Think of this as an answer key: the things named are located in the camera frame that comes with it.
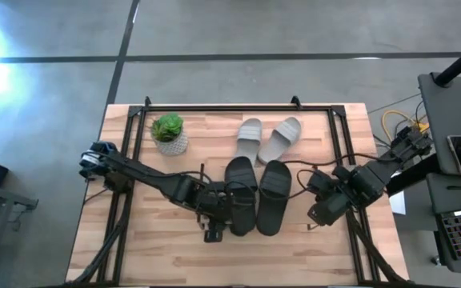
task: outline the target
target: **wooden table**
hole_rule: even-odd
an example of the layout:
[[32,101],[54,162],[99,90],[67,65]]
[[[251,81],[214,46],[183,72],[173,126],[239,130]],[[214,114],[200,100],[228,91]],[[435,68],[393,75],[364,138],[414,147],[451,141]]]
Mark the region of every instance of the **wooden table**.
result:
[[[366,107],[362,103],[345,104],[355,152],[376,155]],[[110,105],[106,111],[101,140],[122,145],[128,105]],[[236,150],[236,135],[248,118],[263,122],[263,141],[283,119],[295,116],[302,123],[302,137],[283,160],[303,159],[327,162],[334,159],[327,114],[323,112],[182,112],[189,138],[185,154],[166,157],[158,153],[149,127],[162,113],[147,113],[140,161],[162,172],[198,170],[200,163],[215,181],[223,179],[227,163]],[[340,123],[337,120],[342,153],[346,153]],[[130,154],[134,138],[130,141]],[[367,162],[357,158],[358,164]],[[291,173],[307,166],[290,164]],[[255,165],[260,179],[264,166]],[[331,172],[333,166],[321,167]],[[310,174],[301,174],[305,182]],[[90,184],[87,197],[102,189],[101,182]],[[294,180],[291,193],[301,190]],[[76,278],[102,245],[111,193],[88,202],[81,215],[67,280]],[[329,285],[354,284],[356,276],[344,217],[333,226],[307,231],[314,224],[307,211],[315,203],[305,193],[289,201],[281,231],[273,236],[257,230],[236,237],[228,230],[220,243],[206,244],[195,215],[169,203],[155,189],[137,183],[130,214],[126,253],[122,264],[122,285]],[[375,245],[395,271],[408,278],[395,222],[387,196],[367,209]],[[364,271],[368,265],[361,246]],[[113,269],[114,251],[109,271]]]

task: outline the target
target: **green plant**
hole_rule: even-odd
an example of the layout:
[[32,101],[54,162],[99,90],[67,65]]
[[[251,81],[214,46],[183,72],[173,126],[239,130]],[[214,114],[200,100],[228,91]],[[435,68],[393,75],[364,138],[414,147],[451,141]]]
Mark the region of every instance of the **green plant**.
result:
[[152,123],[152,136],[160,142],[170,142],[181,134],[183,123],[176,113],[163,115]]

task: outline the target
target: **slide sandal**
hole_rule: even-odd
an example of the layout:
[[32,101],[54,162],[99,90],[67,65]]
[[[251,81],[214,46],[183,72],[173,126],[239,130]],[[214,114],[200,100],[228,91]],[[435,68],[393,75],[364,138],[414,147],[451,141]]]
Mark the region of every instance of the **slide sandal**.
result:
[[270,140],[259,151],[259,161],[267,164],[271,160],[279,159],[299,140],[301,133],[302,125],[296,118],[289,117],[284,120],[271,132]]
[[259,119],[250,118],[241,124],[238,130],[238,150],[234,157],[245,156],[253,166],[261,145],[262,133],[263,124]]
[[257,191],[254,169],[247,157],[237,157],[229,162],[225,169],[225,183],[227,195],[232,194],[230,232],[236,236],[245,236],[255,227],[255,191]]
[[268,162],[259,189],[257,230],[263,235],[273,236],[280,231],[291,191],[291,172],[286,164],[277,160]]

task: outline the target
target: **black slide sandal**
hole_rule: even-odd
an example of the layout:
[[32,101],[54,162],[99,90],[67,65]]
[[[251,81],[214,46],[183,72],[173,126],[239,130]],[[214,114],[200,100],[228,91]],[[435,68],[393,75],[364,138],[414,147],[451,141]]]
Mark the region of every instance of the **black slide sandal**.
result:
[[257,180],[250,159],[245,156],[232,159],[225,169],[225,183],[227,195],[232,194],[230,232],[245,236],[255,227]]
[[291,172],[286,164],[277,160],[268,162],[259,189],[257,230],[273,236],[280,231],[291,191]]

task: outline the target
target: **potted plant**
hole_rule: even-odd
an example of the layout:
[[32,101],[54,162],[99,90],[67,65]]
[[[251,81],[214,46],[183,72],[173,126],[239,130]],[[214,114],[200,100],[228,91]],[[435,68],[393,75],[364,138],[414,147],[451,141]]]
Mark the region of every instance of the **potted plant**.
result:
[[165,114],[152,123],[150,133],[159,152],[179,155],[188,147],[188,137],[182,129],[184,120],[176,113]]

